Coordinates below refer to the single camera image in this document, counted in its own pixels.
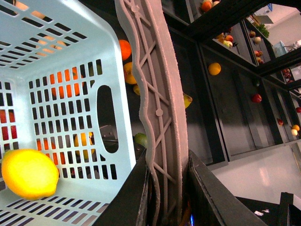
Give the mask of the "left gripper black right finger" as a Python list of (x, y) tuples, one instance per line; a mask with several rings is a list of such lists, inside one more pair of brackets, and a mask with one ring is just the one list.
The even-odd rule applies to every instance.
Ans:
[(187, 192), (196, 226), (264, 226), (189, 150)]

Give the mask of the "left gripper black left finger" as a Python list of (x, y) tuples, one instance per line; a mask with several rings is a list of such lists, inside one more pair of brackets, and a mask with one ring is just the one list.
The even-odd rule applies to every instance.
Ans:
[(146, 226), (150, 173), (143, 151), (116, 197), (94, 226)]

